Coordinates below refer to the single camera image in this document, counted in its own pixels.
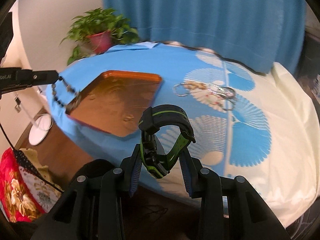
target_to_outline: green and black watch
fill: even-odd
[[[161,127],[176,125],[180,135],[168,154],[155,135]],[[186,112],[178,106],[160,105],[147,108],[139,120],[141,130],[140,154],[143,165],[156,179],[167,175],[177,162],[181,151],[195,143],[192,126]]]

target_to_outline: tray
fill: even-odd
[[[151,106],[161,82],[157,74],[103,72],[80,92],[78,107],[66,114],[83,125],[125,137],[138,129],[142,112]]]

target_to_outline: silver bolt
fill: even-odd
[[[81,175],[77,178],[78,182],[84,182],[85,181],[85,176]]]
[[[202,168],[201,170],[200,170],[200,172],[202,173],[202,174],[209,174],[209,172],[210,172],[210,170],[209,169],[207,169],[207,168]]]
[[[245,182],[245,178],[242,176],[237,176],[237,181],[240,183],[244,183]]]
[[[120,174],[122,172],[122,169],[121,168],[115,168],[113,169],[113,173],[114,174]]]

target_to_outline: red flower pot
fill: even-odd
[[[88,36],[92,49],[96,54],[104,53],[112,47],[110,32],[105,31]]]

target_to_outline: curtain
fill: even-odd
[[[304,0],[103,0],[131,19],[142,40],[179,41],[268,73],[293,73],[302,49]]]

